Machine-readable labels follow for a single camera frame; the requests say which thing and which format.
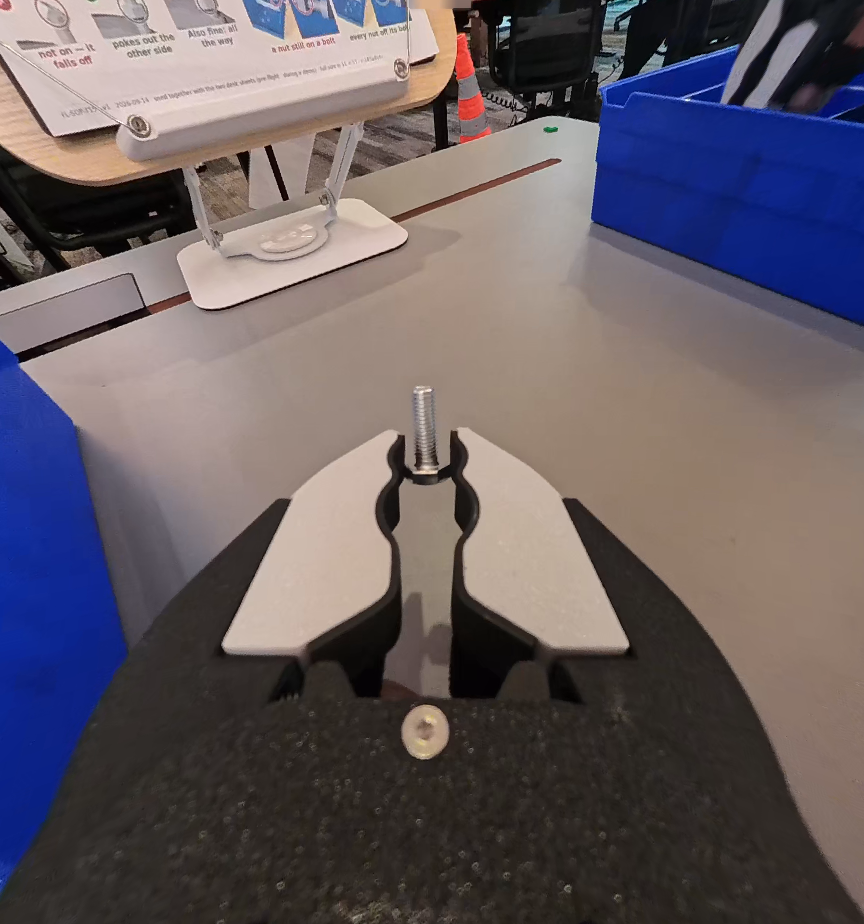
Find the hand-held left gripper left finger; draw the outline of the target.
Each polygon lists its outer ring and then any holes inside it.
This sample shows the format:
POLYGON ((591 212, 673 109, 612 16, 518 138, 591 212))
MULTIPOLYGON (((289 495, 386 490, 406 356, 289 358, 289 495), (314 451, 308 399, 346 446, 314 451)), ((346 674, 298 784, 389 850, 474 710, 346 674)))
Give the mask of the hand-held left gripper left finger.
POLYGON ((386 430, 310 477, 289 500, 221 642, 227 656, 278 657, 302 672, 337 663, 380 697, 402 627, 405 439, 386 430))

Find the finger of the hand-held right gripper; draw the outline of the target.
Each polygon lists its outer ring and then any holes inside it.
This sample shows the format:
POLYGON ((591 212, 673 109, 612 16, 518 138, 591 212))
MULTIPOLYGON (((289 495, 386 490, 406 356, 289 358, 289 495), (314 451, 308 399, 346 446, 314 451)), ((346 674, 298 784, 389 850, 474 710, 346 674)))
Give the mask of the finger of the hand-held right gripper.
POLYGON ((754 2, 720 102, 778 107, 777 92, 811 40, 812 2, 754 2))
POLYGON ((782 109, 802 77, 845 31, 844 20, 761 20, 752 30, 759 54, 752 107, 782 109))

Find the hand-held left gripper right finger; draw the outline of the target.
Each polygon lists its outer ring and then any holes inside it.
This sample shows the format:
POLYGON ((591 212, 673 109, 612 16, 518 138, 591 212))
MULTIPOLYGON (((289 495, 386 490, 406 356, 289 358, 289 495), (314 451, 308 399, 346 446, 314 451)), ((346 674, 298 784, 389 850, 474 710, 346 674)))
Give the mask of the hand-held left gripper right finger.
POLYGON ((528 464, 460 427, 450 435, 454 551, 449 691, 495 697, 519 663, 623 657, 631 642, 571 504, 528 464))

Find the blue plastic bin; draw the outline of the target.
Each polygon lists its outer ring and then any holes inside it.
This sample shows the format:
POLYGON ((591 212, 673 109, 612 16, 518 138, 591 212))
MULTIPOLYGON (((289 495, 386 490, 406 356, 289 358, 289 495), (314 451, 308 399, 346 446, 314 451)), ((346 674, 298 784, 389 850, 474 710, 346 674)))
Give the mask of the blue plastic bin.
POLYGON ((126 654, 76 427, 0 341, 0 891, 126 654))
POLYGON ((736 52, 601 89, 592 219, 864 327, 864 75, 816 116, 722 105, 736 52))

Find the silver bolt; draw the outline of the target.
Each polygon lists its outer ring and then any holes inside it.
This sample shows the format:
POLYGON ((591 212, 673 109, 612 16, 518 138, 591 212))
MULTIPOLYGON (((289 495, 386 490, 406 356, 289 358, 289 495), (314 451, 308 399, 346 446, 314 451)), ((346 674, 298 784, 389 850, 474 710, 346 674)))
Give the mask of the silver bolt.
POLYGON ((413 387, 413 482, 437 484, 440 471, 435 389, 416 385, 413 387))

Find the black office chair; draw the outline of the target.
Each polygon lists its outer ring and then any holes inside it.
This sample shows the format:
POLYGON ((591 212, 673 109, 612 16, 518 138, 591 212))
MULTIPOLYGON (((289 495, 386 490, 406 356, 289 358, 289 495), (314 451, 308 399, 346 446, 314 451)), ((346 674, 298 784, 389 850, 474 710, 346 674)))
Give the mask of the black office chair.
POLYGON ((106 258, 128 251, 132 239, 147 244, 158 232, 196 228, 179 171, 89 187, 48 176, 1 145, 0 208, 55 271, 69 267, 64 252, 92 248, 106 258))
POLYGON ((598 111, 596 57, 606 2, 498 2, 488 31, 495 85, 525 108, 525 119, 598 111))

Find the orange traffic cone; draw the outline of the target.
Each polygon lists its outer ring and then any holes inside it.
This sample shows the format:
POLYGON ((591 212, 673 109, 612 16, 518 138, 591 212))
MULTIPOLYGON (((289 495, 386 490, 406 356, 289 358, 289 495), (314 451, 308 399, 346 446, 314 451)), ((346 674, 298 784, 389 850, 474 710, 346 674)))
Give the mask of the orange traffic cone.
POLYGON ((458 83, 460 144, 491 135, 484 99, 472 63, 468 36, 464 32, 458 33, 457 36, 454 73, 458 83))

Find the document stand with wooden board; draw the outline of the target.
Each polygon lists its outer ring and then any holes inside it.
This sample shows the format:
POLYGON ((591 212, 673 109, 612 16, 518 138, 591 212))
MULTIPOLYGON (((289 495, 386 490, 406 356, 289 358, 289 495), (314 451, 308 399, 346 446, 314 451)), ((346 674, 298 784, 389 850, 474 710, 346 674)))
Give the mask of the document stand with wooden board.
POLYGON ((449 9, 423 9, 438 41, 426 63, 397 59, 324 74, 309 82, 208 97, 150 122, 133 115, 118 126, 54 138, 39 124, 0 61, 0 145, 55 179, 109 187, 179 170, 203 241, 177 256, 194 305, 220 310, 276 293, 401 248, 407 232, 375 207, 345 198, 343 187, 364 125, 430 103, 448 84, 457 51, 449 9), (339 128, 328 179, 316 204, 239 230, 211 224, 198 166, 239 152, 339 128))

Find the printed instruction sheet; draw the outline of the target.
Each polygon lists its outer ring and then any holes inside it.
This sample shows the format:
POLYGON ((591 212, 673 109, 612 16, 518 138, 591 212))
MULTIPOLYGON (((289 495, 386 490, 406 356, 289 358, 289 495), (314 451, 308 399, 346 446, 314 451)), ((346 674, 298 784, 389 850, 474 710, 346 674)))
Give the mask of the printed instruction sheet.
POLYGON ((409 2, 0 1, 0 61, 54 138, 438 51, 409 2))

